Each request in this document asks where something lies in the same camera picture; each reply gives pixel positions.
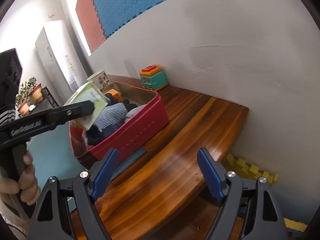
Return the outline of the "person's left hand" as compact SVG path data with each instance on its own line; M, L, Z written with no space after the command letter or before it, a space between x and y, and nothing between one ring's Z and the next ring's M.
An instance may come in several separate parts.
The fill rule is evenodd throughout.
M1 200L10 207L14 204L10 195L18 194L21 190L21 201L31 206L35 204L40 196L41 190L35 176L35 166L33 165L33 156L27 151L23 156L26 165L18 181L1 176Z

